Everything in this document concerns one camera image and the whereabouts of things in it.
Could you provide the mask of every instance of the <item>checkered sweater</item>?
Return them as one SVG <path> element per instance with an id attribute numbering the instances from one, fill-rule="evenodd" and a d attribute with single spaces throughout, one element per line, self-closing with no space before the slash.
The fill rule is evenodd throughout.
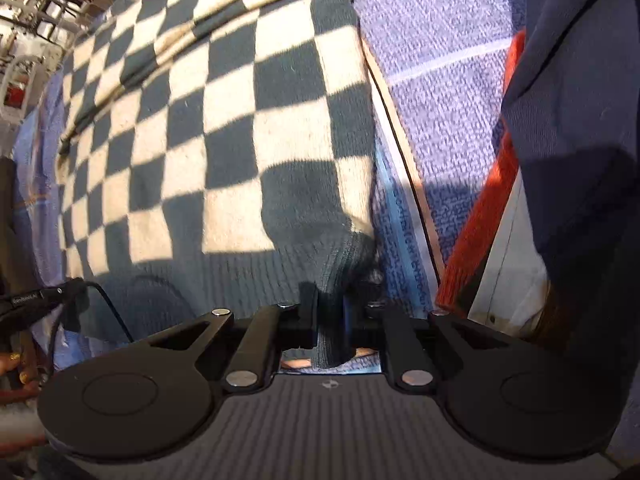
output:
<path id="1" fill-rule="evenodd" d="M 372 257 L 373 124 L 351 0 L 119 0 L 65 62 L 66 275 L 136 337 L 216 307 L 342 292 Z M 83 333 L 121 337 L 96 298 Z"/>

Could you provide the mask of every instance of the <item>white cloth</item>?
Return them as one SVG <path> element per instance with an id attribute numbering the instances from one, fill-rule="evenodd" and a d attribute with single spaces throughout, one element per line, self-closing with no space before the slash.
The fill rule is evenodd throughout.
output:
<path id="1" fill-rule="evenodd" d="M 533 244 L 520 172 L 469 311 L 469 319 L 523 337 L 535 329 L 548 294 L 545 264 Z"/>

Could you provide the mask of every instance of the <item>finger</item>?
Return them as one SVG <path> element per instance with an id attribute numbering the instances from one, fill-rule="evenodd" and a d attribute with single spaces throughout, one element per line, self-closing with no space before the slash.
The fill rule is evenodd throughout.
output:
<path id="1" fill-rule="evenodd" d="M 14 370 L 20 364 L 20 354 L 0 354 L 0 375 Z"/>

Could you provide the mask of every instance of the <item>crosshair logo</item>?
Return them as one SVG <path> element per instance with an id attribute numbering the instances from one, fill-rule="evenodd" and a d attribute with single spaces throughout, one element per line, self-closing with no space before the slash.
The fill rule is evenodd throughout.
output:
<path id="1" fill-rule="evenodd" d="M 321 383 L 322 386 L 324 386 L 327 390 L 333 390 L 334 388 L 337 388 L 338 386 L 340 386 L 340 383 L 338 381 L 334 381 L 333 379 L 330 379 L 328 381 L 325 381 L 324 383 Z"/>

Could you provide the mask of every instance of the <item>silver bolt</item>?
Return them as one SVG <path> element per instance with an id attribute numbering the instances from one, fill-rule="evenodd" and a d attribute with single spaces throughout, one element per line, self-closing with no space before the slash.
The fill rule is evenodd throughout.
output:
<path id="1" fill-rule="evenodd" d="M 249 370 L 238 370 L 226 376 L 226 382 L 238 388 L 246 388 L 257 383 L 258 376 Z"/>
<path id="2" fill-rule="evenodd" d="M 433 375 L 425 370 L 409 370 L 402 374 L 402 382 L 409 386 L 426 386 L 433 381 Z"/>

